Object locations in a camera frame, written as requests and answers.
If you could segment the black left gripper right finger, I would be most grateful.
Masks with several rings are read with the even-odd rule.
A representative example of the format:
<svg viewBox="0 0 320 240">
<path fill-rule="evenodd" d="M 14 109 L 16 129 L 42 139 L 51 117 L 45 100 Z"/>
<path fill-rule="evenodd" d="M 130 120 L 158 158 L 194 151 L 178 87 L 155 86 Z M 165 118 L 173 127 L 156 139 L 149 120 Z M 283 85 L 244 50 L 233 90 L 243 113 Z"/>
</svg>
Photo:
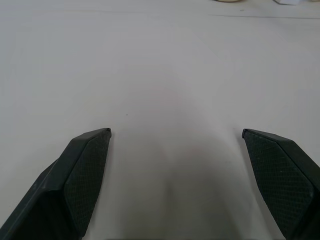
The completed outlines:
<svg viewBox="0 0 320 240">
<path fill-rule="evenodd" d="M 320 167 L 291 139 L 242 132 L 259 192 L 286 240 L 320 240 Z"/>
</svg>

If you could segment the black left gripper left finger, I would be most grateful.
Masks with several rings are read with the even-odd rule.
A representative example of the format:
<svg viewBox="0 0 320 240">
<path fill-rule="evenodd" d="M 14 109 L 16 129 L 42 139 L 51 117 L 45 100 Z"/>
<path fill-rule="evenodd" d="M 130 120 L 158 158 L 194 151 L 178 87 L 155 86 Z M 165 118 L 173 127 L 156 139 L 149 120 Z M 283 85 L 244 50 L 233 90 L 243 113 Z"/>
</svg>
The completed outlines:
<svg viewBox="0 0 320 240">
<path fill-rule="evenodd" d="M 105 172 L 112 131 L 73 138 L 37 177 L 0 228 L 0 240 L 82 240 Z"/>
</svg>

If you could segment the white box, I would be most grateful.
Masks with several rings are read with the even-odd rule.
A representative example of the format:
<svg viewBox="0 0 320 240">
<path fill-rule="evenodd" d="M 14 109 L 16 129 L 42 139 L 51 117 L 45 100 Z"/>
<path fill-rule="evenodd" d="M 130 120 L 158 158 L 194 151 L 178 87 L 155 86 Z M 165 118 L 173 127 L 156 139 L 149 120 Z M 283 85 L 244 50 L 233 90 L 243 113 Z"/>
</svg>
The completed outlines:
<svg viewBox="0 0 320 240">
<path fill-rule="evenodd" d="M 275 1 L 280 5 L 289 5 L 289 6 L 296 6 L 301 2 L 301 0 L 273 0 L 273 1 Z"/>
</svg>

